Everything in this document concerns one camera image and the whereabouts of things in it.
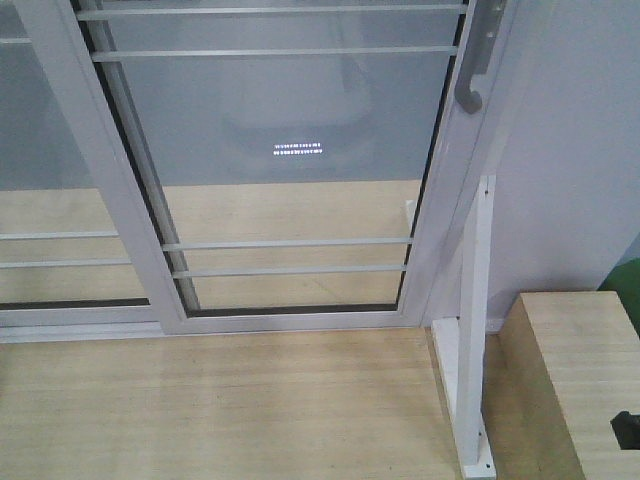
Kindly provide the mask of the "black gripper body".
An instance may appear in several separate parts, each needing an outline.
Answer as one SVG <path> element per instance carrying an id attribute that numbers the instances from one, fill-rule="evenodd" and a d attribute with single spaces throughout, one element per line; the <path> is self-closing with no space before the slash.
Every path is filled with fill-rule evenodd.
<path id="1" fill-rule="evenodd" d="M 610 424 L 621 449 L 640 448 L 640 421 L 638 414 L 620 411 L 610 421 Z"/>

